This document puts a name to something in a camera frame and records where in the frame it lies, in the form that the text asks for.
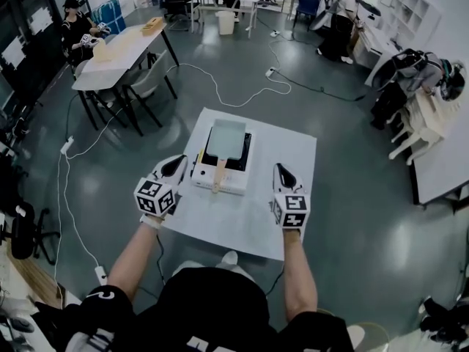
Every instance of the black t-shirt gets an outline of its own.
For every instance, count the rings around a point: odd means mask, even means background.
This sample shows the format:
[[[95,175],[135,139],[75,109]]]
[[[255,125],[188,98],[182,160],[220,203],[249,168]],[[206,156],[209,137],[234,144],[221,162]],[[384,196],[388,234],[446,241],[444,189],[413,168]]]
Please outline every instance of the black t-shirt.
[[[74,44],[80,43],[81,38],[85,34],[89,34],[89,30],[91,28],[91,23],[82,12],[77,12],[75,22],[64,20],[62,23],[64,46],[68,50],[70,58],[72,62],[75,63],[75,65],[78,65],[80,62],[91,59],[93,57],[93,51],[91,48],[80,47],[72,50],[72,46]]]
[[[99,287],[81,306],[68,306],[59,327],[63,351],[77,332],[112,333],[118,351],[352,352],[345,322],[299,314],[280,333],[269,326],[267,299],[243,275],[220,268],[185,268],[171,278],[156,305],[134,315],[127,296]]]

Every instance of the white shoe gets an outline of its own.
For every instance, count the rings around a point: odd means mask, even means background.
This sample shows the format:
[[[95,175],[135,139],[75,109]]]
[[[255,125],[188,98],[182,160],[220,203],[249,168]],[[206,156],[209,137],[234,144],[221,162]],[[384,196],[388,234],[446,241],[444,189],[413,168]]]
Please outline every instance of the white shoe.
[[[341,56],[340,58],[343,62],[346,62],[347,64],[353,64],[353,60],[349,57],[343,57]]]
[[[101,102],[99,102],[97,105],[98,105],[100,108],[102,108],[102,109],[104,108],[104,106],[103,106],[103,104],[101,104]],[[107,105],[107,107],[110,109],[110,108],[112,108],[112,106],[114,105],[114,102],[109,102],[109,103],[107,103],[106,105]]]
[[[227,265],[237,265],[237,252],[230,250],[224,255],[221,262],[226,263]]]

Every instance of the gray shirt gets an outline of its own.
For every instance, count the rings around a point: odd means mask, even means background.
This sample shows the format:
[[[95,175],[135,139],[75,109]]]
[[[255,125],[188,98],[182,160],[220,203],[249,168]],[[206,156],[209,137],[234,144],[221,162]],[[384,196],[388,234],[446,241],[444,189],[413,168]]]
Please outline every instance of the gray shirt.
[[[433,89],[437,86],[443,77],[442,64],[440,59],[435,54],[428,55],[429,62],[439,64],[440,67],[436,67],[434,64],[429,63],[426,67],[416,75],[407,73],[405,71],[399,71],[399,77],[397,83],[400,85],[402,91],[406,94],[407,99],[410,99],[416,93],[417,89],[422,86]]]

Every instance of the white cube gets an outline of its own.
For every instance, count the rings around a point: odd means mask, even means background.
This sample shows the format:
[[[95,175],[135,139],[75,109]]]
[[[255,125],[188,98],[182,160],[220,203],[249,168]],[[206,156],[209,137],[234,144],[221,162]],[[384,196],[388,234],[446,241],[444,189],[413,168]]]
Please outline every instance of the white cube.
[[[303,230],[308,222],[310,208],[309,194],[274,194],[272,212],[281,228]]]
[[[162,216],[174,205],[172,187],[143,177],[133,192],[137,207],[142,213]]]

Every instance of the white trash bin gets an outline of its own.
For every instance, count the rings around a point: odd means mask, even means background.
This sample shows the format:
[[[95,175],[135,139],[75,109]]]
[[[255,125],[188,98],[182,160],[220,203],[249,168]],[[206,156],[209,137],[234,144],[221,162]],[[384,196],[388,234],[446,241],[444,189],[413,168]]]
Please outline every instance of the white trash bin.
[[[233,34],[233,30],[235,29],[235,12],[221,10],[215,13],[215,15],[218,17],[220,35]]]

